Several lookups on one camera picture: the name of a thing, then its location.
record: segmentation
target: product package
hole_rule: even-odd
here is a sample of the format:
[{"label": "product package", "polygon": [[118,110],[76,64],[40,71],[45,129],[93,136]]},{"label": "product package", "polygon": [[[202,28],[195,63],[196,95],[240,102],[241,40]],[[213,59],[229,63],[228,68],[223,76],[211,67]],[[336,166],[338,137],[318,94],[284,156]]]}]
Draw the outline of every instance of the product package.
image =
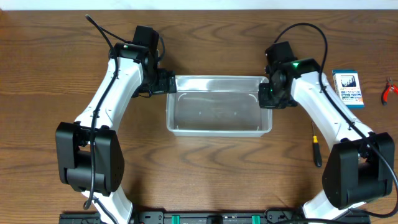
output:
[{"label": "product package", "polygon": [[363,103],[358,72],[355,70],[333,70],[336,93],[349,109],[361,109]]}]

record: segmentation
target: wood grain surface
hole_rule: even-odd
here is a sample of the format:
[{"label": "wood grain surface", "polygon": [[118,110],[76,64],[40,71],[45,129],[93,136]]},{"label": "wood grain surface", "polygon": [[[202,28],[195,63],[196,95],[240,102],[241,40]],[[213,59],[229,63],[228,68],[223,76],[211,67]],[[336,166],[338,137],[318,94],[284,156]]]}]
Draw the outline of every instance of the wood grain surface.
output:
[{"label": "wood grain surface", "polygon": [[[312,22],[328,37],[329,81],[332,69],[357,70],[365,109],[354,114],[398,142],[398,96],[381,105],[386,77],[398,80],[397,11],[3,11],[0,223],[57,223],[64,211],[83,211],[85,198],[59,180],[55,129],[83,111],[107,68],[108,46],[86,13],[125,39],[137,25],[152,26],[165,40],[162,66],[178,75],[264,75],[264,50],[279,32]],[[321,60],[315,30],[298,27],[282,39],[298,58]],[[322,189],[303,108],[274,111],[272,131],[261,138],[179,138],[166,128],[165,99],[133,99],[119,129],[122,186],[134,203],[263,211],[301,205]],[[326,164],[329,151],[319,138]],[[395,201],[393,193],[366,208],[386,213]],[[398,216],[373,221],[396,223]]]}]

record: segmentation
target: green strip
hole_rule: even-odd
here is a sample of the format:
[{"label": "green strip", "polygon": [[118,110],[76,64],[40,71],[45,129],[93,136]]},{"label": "green strip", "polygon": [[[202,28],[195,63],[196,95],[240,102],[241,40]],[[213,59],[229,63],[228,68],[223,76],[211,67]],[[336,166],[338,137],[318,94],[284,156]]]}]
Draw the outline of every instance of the green strip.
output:
[{"label": "green strip", "polygon": [[253,224],[260,224],[260,216],[259,215],[253,215],[251,217],[251,220],[253,221]]},{"label": "green strip", "polygon": [[180,216],[172,215],[172,224],[180,224]]}]

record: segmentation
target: box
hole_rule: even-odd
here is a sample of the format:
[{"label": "box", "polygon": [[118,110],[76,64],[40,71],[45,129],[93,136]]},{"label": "box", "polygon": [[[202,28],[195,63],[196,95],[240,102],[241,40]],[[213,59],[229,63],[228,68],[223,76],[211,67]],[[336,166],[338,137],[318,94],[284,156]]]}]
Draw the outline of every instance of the box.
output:
[{"label": "box", "polygon": [[333,70],[336,93],[349,109],[361,109],[365,105],[355,70]]},{"label": "box", "polygon": [[176,136],[260,137],[272,128],[272,110],[261,109],[263,76],[177,75],[167,95],[167,129]]}]

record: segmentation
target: gray container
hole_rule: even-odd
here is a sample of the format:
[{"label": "gray container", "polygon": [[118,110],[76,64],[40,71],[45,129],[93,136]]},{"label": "gray container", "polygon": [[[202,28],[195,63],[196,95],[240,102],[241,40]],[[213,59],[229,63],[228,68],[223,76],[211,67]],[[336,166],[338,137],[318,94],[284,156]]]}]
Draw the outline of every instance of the gray container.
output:
[{"label": "gray container", "polygon": [[272,111],[260,109],[266,77],[179,75],[167,95],[167,129],[176,136],[260,137],[272,128]]}]

